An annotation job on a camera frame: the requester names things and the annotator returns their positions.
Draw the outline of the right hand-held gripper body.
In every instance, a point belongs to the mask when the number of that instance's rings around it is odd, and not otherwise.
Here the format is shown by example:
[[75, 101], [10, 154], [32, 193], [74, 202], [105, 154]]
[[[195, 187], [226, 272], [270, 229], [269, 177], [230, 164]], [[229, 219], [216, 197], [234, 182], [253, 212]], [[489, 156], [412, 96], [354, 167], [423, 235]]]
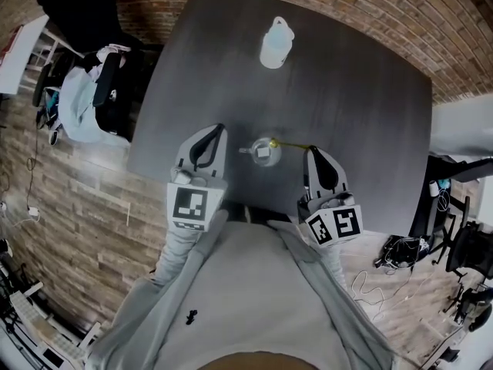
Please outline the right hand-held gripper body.
[[308, 178], [307, 154], [304, 152], [305, 194], [297, 202], [298, 217], [307, 236], [316, 247], [325, 248], [356, 238], [363, 231], [361, 206], [349, 190], [342, 166], [321, 150], [338, 173], [334, 189], [311, 189]]

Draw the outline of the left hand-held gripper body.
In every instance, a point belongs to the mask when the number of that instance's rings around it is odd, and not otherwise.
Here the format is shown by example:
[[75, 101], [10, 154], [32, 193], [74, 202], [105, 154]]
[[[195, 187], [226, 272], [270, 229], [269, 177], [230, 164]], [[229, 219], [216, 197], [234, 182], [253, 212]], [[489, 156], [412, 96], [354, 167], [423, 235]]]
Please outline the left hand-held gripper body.
[[166, 188], [166, 209], [172, 228], [205, 232], [209, 230], [228, 187], [223, 179], [228, 133], [225, 128], [213, 164], [195, 168], [190, 161], [190, 148], [198, 140], [198, 132], [179, 148]]

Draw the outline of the small gold spoon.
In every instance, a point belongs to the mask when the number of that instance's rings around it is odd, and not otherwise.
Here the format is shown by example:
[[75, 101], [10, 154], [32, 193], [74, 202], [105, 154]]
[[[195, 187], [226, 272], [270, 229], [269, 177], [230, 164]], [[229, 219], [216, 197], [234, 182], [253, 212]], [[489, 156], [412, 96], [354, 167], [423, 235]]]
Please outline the small gold spoon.
[[293, 147], [293, 148], [298, 148], [302, 150], [308, 150], [310, 149], [310, 145], [304, 145], [304, 144], [298, 144], [298, 143], [287, 143], [283, 141], [279, 141], [278, 139], [271, 138], [269, 141], [269, 146], [271, 148], [279, 148], [279, 147]]

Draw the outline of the clear glass cup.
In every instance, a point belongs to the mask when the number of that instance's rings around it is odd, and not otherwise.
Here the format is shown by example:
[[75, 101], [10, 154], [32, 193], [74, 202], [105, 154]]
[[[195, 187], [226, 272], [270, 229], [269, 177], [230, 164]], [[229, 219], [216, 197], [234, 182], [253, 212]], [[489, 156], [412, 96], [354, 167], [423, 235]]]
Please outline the clear glass cup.
[[282, 157], [281, 145], [273, 137], [259, 138], [250, 147], [239, 148], [239, 152], [249, 154], [261, 167], [273, 167]]

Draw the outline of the person's right forearm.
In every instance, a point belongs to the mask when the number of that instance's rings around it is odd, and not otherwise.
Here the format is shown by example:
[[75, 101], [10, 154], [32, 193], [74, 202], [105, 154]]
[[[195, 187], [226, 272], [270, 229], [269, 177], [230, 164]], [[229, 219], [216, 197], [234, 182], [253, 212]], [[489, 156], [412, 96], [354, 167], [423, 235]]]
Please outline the person's right forearm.
[[340, 261], [340, 245], [329, 246], [324, 250], [324, 262], [334, 276], [336, 282], [347, 291], [344, 270]]

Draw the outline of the person's left forearm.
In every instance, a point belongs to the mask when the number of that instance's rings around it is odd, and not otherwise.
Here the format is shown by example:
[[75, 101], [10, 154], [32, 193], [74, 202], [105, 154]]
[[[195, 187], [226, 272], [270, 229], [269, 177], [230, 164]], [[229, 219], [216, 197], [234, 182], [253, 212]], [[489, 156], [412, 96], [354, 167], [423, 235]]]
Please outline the person's left forearm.
[[217, 235], [216, 230], [220, 231], [226, 223], [229, 213], [226, 210], [219, 210], [211, 221], [208, 231], [185, 230], [179, 228], [169, 228], [166, 233], [165, 244], [156, 263], [156, 269], [152, 280], [159, 286], [164, 286], [171, 282], [183, 269], [190, 251], [196, 243], [211, 234]]

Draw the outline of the person's grey jacket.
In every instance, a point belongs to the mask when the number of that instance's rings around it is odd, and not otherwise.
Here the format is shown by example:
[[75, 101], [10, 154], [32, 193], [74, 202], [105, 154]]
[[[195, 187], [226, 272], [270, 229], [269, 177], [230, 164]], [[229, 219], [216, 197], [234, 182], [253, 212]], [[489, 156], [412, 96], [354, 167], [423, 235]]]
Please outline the person's grey jacket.
[[164, 286], [135, 282], [86, 370], [395, 370], [395, 354], [289, 222], [229, 217]]

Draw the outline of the white plastic bottle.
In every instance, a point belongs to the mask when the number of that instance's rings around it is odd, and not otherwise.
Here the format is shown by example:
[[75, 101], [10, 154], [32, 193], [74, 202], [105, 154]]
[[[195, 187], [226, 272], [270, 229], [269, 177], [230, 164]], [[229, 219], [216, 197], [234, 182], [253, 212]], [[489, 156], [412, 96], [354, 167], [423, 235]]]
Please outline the white plastic bottle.
[[275, 17], [263, 37], [260, 63], [268, 69], [279, 69], [292, 49], [294, 38], [294, 32], [286, 20], [280, 16]]

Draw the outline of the black desk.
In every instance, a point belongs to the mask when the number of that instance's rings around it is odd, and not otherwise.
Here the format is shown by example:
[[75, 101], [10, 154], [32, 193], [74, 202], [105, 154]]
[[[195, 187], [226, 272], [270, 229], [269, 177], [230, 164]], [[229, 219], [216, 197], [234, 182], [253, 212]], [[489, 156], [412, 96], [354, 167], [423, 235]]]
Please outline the black desk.
[[[493, 176], [493, 158], [456, 163], [447, 158], [430, 155], [408, 236], [431, 236], [442, 229], [450, 206], [454, 202], [451, 195], [453, 180], [467, 183], [489, 176]], [[440, 188], [440, 193], [435, 198], [431, 198], [429, 194], [428, 184], [431, 180], [435, 180]]]

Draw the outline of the black mesh swivel chair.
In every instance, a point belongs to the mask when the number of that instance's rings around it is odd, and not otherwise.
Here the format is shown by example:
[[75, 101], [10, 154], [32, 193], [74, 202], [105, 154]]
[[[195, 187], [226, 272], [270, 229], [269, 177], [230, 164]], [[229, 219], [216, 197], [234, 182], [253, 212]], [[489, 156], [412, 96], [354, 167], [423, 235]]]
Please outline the black mesh swivel chair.
[[483, 327], [493, 313], [493, 288], [482, 291], [467, 289], [461, 297], [456, 322], [472, 333]]
[[481, 224], [467, 222], [451, 242], [445, 270], [462, 278], [458, 269], [463, 267], [493, 278], [493, 232], [483, 231]]

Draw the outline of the white table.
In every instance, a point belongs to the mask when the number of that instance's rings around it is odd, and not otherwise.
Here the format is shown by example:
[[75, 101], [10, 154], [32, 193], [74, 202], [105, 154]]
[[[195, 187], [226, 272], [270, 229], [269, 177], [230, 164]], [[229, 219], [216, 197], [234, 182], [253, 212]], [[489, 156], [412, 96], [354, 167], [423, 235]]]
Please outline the white table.
[[43, 15], [23, 25], [0, 65], [0, 93], [15, 95], [21, 84], [29, 58], [49, 17]]

